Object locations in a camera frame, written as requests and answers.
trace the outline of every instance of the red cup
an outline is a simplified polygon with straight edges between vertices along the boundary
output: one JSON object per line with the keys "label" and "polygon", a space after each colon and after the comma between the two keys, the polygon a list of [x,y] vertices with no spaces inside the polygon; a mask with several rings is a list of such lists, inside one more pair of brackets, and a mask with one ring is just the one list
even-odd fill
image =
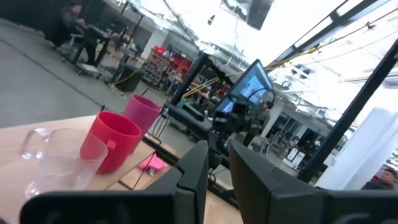
{"label": "red cup", "polygon": [[109,111],[99,112],[88,132],[108,148],[108,155],[98,169],[99,174],[112,173],[120,168],[136,149],[141,136],[138,125],[123,115]]}
{"label": "red cup", "polygon": [[153,101],[139,95],[132,95],[129,103],[124,109],[123,115],[136,123],[141,129],[141,138],[148,132],[149,128],[160,115],[162,108]]}

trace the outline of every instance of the white pillar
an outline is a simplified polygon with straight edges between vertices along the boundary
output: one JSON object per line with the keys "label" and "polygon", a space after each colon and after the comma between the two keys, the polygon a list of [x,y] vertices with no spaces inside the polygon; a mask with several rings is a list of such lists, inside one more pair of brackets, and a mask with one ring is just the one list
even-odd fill
{"label": "white pillar", "polygon": [[398,109],[388,99],[397,90],[378,90],[369,106],[374,108],[355,131],[316,186],[332,190],[359,190],[371,180],[398,146]]}
{"label": "white pillar", "polygon": [[141,53],[141,57],[147,59],[149,54],[152,52],[152,49],[155,46],[162,46],[164,41],[166,40],[169,32],[167,30],[154,30],[152,35],[150,36],[147,45],[145,45],[144,50]]}
{"label": "white pillar", "polygon": [[265,138],[266,135],[268,134],[269,130],[271,130],[272,125],[275,124],[276,120],[278,119],[279,115],[283,112],[285,108],[285,103],[275,99],[274,106],[272,109],[269,111],[269,121],[264,130],[261,133],[261,137]]}

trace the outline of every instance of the gray floor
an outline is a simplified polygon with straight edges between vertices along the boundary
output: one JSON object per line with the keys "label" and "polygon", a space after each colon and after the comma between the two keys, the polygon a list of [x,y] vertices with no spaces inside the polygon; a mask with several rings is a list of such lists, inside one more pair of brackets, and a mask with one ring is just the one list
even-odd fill
{"label": "gray floor", "polygon": [[[123,111],[122,97],[103,82],[79,77],[52,45],[36,33],[0,20],[0,128],[96,114],[100,105]],[[140,84],[135,93],[147,87]],[[167,97],[149,89],[145,97],[163,105]],[[161,140],[185,154],[193,143],[169,126]],[[217,176],[231,184],[230,173],[219,167]]]}

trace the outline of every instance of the glass mug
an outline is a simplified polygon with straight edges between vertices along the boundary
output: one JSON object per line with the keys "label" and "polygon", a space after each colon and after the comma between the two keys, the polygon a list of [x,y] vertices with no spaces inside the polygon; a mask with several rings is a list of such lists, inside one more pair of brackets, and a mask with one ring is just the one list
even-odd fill
{"label": "glass mug", "polygon": [[[30,140],[38,134],[45,142],[42,150],[30,150]],[[39,159],[39,168],[25,189],[25,196],[55,190],[83,190],[108,155],[105,144],[96,136],[77,129],[44,128],[30,130],[19,153],[24,159]]]}

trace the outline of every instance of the wooden table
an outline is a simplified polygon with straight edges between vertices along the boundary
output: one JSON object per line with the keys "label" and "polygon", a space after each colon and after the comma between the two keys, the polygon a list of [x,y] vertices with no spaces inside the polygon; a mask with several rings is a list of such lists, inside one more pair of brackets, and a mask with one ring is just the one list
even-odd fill
{"label": "wooden table", "polygon": [[[88,131],[94,119],[95,116],[85,116],[0,129],[0,217],[6,219],[10,224],[19,223],[19,210],[26,201],[24,189],[32,181],[38,167],[38,161],[24,160],[17,155],[17,150],[27,132],[34,128],[46,128],[49,131],[60,128],[74,128]],[[35,146],[39,146],[40,142],[42,140],[39,138],[32,140]],[[171,153],[178,155],[176,150],[170,146],[165,144],[162,144],[162,146]],[[143,142],[140,143],[119,170],[110,175],[97,175],[89,185],[88,190],[127,190],[118,184],[118,180],[122,180],[128,186],[133,187],[142,172],[136,166],[153,152],[153,148]],[[168,169],[164,169],[156,173],[155,176],[150,176],[145,172],[136,189],[145,189],[167,171]],[[242,219],[237,209],[208,191],[205,223],[240,224]]]}

